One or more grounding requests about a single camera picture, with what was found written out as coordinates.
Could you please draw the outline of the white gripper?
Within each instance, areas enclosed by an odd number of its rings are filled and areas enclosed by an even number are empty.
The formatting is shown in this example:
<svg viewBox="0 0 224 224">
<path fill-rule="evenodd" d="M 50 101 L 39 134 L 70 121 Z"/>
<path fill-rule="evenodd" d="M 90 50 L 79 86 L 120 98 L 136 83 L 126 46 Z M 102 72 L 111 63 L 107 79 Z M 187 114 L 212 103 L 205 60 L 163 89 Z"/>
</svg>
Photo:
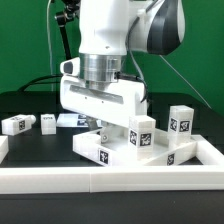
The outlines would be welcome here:
<svg viewBox="0 0 224 224">
<path fill-rule="evenodd" d="M 129 118 L 147 114 L 144 85 L 139 82 L 119 79 L 105 84 L 104 90 L 90 89 L 77 77 L 64 75 L 60 84 L 60 102 L 64 109 L 89 116 L 89 128 L 99 128 L 96 119 L 122 127 L 129 127 Z M 114 137 L 114 126 L 100 130 L 101 142 Z"/>
</svg>

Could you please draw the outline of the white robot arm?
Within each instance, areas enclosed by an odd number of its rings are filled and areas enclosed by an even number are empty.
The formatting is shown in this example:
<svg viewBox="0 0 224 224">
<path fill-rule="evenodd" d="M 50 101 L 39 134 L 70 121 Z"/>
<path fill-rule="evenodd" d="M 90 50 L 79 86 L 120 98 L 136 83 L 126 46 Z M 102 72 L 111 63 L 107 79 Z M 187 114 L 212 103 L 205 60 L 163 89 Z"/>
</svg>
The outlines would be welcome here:
<svg viewBox="0 0 224 224">
<path fill-rule="evenodd" d="M 81 0 L 79 56 L 60 65 L 60 101 L 70 111 L 103 122 L 106 142 L 129 119 L 147 113 L 144 76 L 127 75 L 135 51 L 168 55 L 184 38 L 182 0 Z"/>
</svg>

